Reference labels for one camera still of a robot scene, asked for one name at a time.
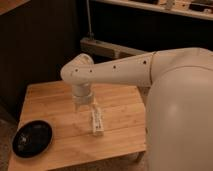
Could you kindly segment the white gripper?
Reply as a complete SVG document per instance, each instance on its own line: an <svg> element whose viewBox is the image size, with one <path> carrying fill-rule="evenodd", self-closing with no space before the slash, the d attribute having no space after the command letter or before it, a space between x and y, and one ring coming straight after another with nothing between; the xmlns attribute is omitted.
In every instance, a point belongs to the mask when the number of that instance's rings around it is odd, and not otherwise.
<svg viewBox="0 0 213 171"><path fill-rule="evenodd" d="M75 105L75 112L78 112L80 105L89 105L90 108L95 109L97 107L96 102L93 102L94 94L90 93L86 96L72 96Z"/></svg>

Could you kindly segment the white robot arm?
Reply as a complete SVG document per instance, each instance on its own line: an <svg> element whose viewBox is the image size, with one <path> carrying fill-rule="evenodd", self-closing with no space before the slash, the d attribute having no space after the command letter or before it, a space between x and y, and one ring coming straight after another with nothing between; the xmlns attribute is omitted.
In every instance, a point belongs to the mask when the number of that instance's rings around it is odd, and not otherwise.
<svg viewBox="0 0 213 171"><path fill-rule="evenodd" d="M96 64L80 54L61 69L78 105L93 83L149 89L148 171L213 171L213 51L180 48Z"/></svg>

